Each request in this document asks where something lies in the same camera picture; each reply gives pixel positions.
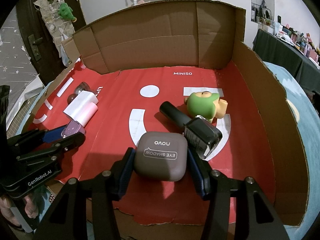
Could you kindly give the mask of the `person's left hand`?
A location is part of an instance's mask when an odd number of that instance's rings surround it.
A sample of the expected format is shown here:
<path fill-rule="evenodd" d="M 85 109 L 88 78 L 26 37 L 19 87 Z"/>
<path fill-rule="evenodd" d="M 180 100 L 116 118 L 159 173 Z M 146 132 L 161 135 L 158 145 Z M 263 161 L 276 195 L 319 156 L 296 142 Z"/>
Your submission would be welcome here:
<path fill-rule="evenodd" d="M 39 209 L 35 203 L 33 194 L 28 194 L 23 198 L 23 209 L 24 213 L 31 219 L 39 215 Z M 13 226 L 18 228 L 22 226 L 21 214 L 16 204 L 5 195 L 1 196 L 1 214 Z"/>

